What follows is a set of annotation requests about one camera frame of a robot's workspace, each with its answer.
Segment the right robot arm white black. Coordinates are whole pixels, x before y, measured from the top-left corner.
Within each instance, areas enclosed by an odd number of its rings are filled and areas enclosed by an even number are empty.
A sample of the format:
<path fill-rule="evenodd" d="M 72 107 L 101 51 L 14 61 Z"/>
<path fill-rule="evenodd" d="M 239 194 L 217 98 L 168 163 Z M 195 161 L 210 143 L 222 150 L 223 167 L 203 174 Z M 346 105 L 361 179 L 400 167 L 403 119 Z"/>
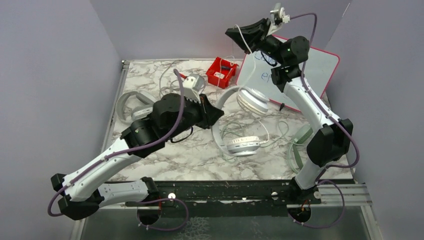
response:
<path fill-rule="evenodd" d="M 283 20 L 263 18 L 248 26 L 228 28 L 225 35 L 245 54 L 261 52 L 275 61 L 272 83 L 295 103 L 312 129 L 314 135 L 306 147 L 308 160 L 284 193 L 287 199 L 300 204 L 313 194 L 326 169 L 336 168 L 335 162 L 349 151 L 353 123 L 332 112 L 313 91 L 304 73 L 310 41 L 301 35 L 279 40 L 273 32 L 282 24 Z"/>

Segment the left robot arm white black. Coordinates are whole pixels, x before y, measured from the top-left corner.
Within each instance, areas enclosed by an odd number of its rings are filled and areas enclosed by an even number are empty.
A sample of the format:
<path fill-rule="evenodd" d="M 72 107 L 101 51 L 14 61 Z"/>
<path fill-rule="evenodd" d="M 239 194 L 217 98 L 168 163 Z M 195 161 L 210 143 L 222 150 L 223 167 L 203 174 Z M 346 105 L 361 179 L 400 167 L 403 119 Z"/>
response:
<path fill-rule="evenodd" d="M 111 146 L 82 168 L 70 174 L 51 177 L 55 190 L 52 202 L 59 215 L 72 220 L 91 216 L 102 207 L 122 202 L 152 205 L 160 197 L 150 177 L 110 183 L 110 178 L 129 165 L 165 147 L 168 140 L 192 128 L 211 128 L 222 116 L 205 94 L 192 100 L 169 93 L 155 102 L 152 112 L 133 121 Z"/>

